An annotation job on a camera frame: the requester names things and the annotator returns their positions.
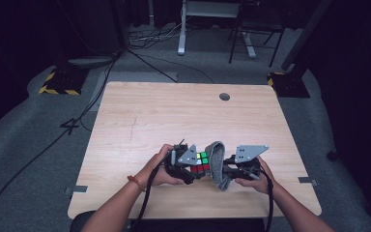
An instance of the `red bracelet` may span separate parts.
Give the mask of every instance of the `red bracelet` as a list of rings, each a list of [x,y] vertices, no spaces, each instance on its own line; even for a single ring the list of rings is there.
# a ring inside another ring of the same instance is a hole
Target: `red bracelet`
[[[143,192],[146,191],[146,189],[137,181],[137,179],[135,179],[135,177],[129,175],[128,180],[131,181],[131,182],[135,182],[138,185],[138,187],[141,189],[141,191],[143,191]]]

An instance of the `gray fabric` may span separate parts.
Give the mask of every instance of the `gray fabric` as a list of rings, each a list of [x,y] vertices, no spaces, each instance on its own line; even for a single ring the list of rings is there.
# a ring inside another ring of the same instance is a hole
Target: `gray fabric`
[[[228,189],[231,178],[222,173],[225,146],[222,142],[216,141],[206,148],[210,164],[210,174],[215,185],[222,191]]]

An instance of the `white table leg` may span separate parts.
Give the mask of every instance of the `white table leg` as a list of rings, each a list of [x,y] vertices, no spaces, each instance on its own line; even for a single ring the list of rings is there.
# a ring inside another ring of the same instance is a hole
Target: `white table leg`
[[[248,51],[249,58],[255,59],[257,58],[257,54],[255,53],[254,47],[252,46],[252,41],[249,38],[251,35],[250,33],[242,32],[243,34],[243,42],[246,45],[246,50]]]
[[[182,30],[180,32],[179,50],[177,53],[179,55],[184,55],[186,53],[186,0],[183,0]]]

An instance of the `chair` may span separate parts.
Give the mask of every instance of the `chair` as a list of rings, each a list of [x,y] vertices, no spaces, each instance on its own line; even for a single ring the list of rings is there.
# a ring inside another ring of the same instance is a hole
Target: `chair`
[[[279,48],[285,27],[282,23],[279,9],[272,0],[257,0],[257,1],[243,1],[240,4],[237,20],[234,28],[228,37],[230,40],[233,37],[233,46],[231,48],[230,59],[228,63],[231,64],[236,46],[237,36],[240,32],[252,34],[266,34],[269,35],[262,45],[244,44],[245,46],[273,48],[274,52],[271,58],[270,67],[275,58],[276,51]],[[274,33],[279,33],[278,42],[276,46],[266,46]]]

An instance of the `forearm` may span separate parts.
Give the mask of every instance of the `forearm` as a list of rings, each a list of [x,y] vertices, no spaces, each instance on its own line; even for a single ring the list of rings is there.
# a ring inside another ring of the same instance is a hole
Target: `forearm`
[[[123,231],[141,192],[135,182],[127,182],[90,217],[82,231]]]
[[[278,183],[274,184],[273,200],[294,231],[333,231]]]

